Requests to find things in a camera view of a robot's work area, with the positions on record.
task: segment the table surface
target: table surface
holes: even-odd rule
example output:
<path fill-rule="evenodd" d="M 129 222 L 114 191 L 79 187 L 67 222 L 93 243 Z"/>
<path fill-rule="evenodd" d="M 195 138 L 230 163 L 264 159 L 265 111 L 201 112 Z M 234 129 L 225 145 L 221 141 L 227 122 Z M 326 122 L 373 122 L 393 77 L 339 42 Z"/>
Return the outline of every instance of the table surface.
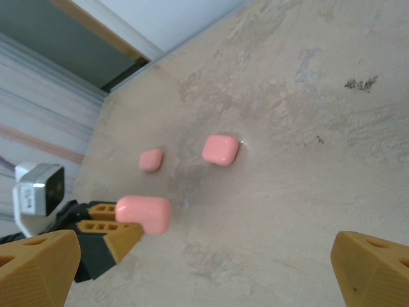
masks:
<path fill-rule="evenodd" d="M 173 223 L 66 305 L 344 306 L 338 231 L 409 244 L 408 11 L 255 1 L 112 93 L 75 197 L 165 197 Z M 201 158 L 214 133 L 242 142 L 230 167 Z"/>

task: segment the yellow plastic part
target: yellow plastic part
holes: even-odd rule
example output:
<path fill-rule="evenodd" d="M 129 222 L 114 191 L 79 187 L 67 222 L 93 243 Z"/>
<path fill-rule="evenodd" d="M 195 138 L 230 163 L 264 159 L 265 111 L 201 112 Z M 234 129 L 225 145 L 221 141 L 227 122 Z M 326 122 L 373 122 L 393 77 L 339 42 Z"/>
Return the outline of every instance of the yellow plastic part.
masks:
<path fill-rule="evenodd" d="M 116 263 L 119 263 L 130 252 L 135 244 L 141 240 L 143 229 L 140 224 L 131 224 L 128 227 L 120 228 L 109 232 L 104 236 L 111 255 Z"/>
<path fill-rule="evenodd" d="M 115 204 L 99 203 L 89 208 L 88 214 L 96 221 L 115 221 Z"/>
<path fill-rule="evenodd" d="M 0 306 L 64 306 L 80 259 L 73 230 L 0 245 Z"/>
<path fill-rule="evenodd" d="M 116 263 L 124 259 L 144 234 L 142 226 L 136 223 L 83 220 L 77 227 L 83 233 L 106 233 L 104 241 Z"/>
<path fill-rule="evenodd" d="M 408 246 L 339 232 L 331 262 L 347 307 L 409 306 Z"/>

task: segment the cable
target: cable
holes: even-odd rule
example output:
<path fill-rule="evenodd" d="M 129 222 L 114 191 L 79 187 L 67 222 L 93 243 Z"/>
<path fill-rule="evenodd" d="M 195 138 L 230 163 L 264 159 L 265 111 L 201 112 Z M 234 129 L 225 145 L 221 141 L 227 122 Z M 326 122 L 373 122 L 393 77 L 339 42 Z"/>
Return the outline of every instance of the cable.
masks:
<path fill-rule="evenodd" d="M 13 235 L 7 235 L 5 237 L 0 238 L 0 245 L 5 243 L 14 242 L 17 240 L 25 239 L 26 237 L 21 233 L 14 233 Z"/>
<path fill-rule="evenodd" d="M 3 165 L 4 168 L 8 169 L 9 171 L 14 172 L 15 165 L 13 163 L 8 162 L 1 155 L 0 155 L 0 164 Z"/>

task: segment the pink cube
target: pink cube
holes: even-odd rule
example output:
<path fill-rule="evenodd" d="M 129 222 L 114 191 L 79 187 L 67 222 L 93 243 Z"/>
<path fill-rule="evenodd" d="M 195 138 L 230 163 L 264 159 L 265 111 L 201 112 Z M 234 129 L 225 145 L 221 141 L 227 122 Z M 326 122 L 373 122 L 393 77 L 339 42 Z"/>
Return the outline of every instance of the pink cube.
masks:
<path fill-rule="evenodd" d="M 202 157 L 210 163 L 227 166 L 234 161 L 237 150 L 238 141 L 233 136 L 212 134 L 204 144 Z"/>
<path fill-rule="evenodd" d="M 141 171 L 157 171 L 162 163 L 163 153 L 160 149 L 152 149 L 142 153 L 139 158 Z"/>
<path fill-rule="evenodd" d="M 122 223 L 138 223 L 146 235 L 165 233 L 171 224 L 172 208 L 164 198 L 128 195 L 115 206 L 115 218 Z"/>

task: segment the striped curtain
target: striped curtain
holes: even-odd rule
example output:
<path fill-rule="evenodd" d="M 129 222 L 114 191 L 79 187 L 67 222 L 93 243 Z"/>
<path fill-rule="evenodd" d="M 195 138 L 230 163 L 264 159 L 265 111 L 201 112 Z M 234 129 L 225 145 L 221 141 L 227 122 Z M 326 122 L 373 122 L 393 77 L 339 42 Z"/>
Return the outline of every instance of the striped curtain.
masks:
<path fill-rule="evenodd" d="M 66 199 L 105 93 L 0 34 L 0 155 L 65 167 Z M 0 219 L 12 219 L 12 171 L 0 166 Z"/>

